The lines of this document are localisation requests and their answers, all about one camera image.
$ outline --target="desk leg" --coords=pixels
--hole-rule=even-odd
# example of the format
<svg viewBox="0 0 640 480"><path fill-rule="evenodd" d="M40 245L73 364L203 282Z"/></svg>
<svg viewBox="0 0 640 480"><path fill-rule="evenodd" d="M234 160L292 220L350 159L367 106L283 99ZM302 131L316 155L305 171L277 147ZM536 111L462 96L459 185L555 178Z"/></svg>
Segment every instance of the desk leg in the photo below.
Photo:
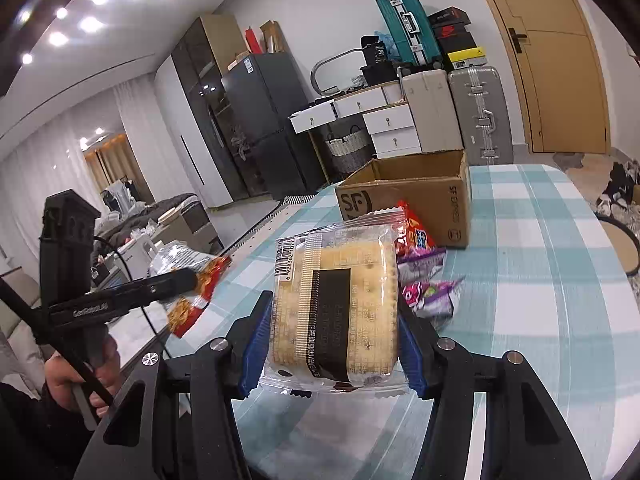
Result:
<svg viewBox="0 0 640 480"><path fill-rule="evenodd" d="M316 142L314 140L314 136L311 133L311 130L306 131L309 134L309 139L311 140L311 145L314 147L314 151L316 152L316 157L318 158L318 162L320 163L320 167L322 168L322 173L324 174L324 179L327 184L331 184L329 180L329 174L326 172L326 168L324 166L324 162L322 161L322 157L320 156L320 150L318 150L318 146L316 146Z"/></svg>

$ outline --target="human hand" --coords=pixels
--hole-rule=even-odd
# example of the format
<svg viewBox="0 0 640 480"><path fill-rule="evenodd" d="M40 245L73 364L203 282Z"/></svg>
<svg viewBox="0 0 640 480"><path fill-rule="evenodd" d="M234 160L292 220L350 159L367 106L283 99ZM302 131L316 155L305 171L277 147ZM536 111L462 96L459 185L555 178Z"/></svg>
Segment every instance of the human hand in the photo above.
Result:
<svg viewBox="0 0 640 480"><path fill-rule="evenodd" d="M120 376L120 354L118 345L113 337L108 335L102 347L104 364L95 369L96 378L107 388L111 395L115 395L122 386ZM44 375L53 400L70 412L79 411L72 387L74 384L84 383L84 379L58 352L55 352L44 365ZM107 412L106 403L93 392L89 396L89 403L96 408L96 413L103 418Z"/></svg>

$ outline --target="teal suitcase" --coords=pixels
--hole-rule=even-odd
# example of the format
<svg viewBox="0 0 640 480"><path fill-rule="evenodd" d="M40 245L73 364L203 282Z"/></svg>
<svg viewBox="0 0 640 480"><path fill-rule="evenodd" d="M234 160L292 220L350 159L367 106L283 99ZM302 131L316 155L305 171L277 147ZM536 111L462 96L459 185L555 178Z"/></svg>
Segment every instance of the teal suitcase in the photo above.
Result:
<svg viewBox="0 0 640 480"><path fill-rule="evenodd" d="M420 0L376 0L402 61L442 68L442 53Z"/></svg>

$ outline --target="door frame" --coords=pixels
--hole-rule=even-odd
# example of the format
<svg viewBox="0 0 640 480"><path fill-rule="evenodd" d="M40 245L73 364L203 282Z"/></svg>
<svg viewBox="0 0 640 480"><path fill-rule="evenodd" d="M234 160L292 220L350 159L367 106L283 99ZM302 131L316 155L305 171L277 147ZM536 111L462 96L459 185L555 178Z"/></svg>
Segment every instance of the door frame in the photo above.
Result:
<svg viewBox="0 0 640 480"><path fill-rule="evenodd" d="M611 151L611 129L609 124L609 101L607 98L607 89L604 83L604 76L602 75L602 66L600 64L600 56L598 55L598 50L596 48L596 44L593 40L593 35L591 34L591 27L589 26L589 22L587 21L584 12L582 10L582 6L578 0L573 0L575 7L578 9L578 14L580 15L580 19L582 20L582 24L584 25L584 29L587 32L587 37L589 38L589 44L591 45L591 52L593 54L594 62L596 63L596 68L598 72L598 81L600 82L600 93L603 99L604 105L604 122L605 122L605 154L609 155ZM516 90L518 93L518 101L520 102L520 113L522 115L522 125L524 127L524 137L525 142L529 148L529 153L545 153L540 150L536 152L534 150L533 138L531 135L531 120L529 117L529 104L527 103L527 95L524 89L523 75L520 71L520 65L518 64L518 59L516 58L516 52L513 47L513 43L511 42L511 38L507 31L507 26L504 23L500 10L498 8L498 4L495 0L486 0L489 8L491 9L491 14L494 16L495 23L500 31L500 37L502 38L502 42L504 43L504 48L507 52L507 57L509 58L509 64L511 65L511 73L513 73L513 79L516 83Z"/></svg>

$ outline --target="white sheer curtain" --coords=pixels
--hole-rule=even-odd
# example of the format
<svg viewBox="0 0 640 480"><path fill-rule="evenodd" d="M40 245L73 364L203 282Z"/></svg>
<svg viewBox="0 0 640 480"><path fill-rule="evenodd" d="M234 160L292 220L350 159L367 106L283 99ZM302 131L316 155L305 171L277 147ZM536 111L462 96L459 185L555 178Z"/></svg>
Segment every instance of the white sheer curtain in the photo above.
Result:
<svg viewBox="0 0 640 480"><path fill-rule="evenodd" d="M68 110L36 132L0 162L0 245L14 266L39 281L39 237L47 196L75 190L101 212L94 178L84 161Z"/></svg>
<svg viewBox="0 0 640 480"><path fill-rule="evenodd" d="M158 107L149 74L113 87L122 124L156 201L195 193Z"/></svg>

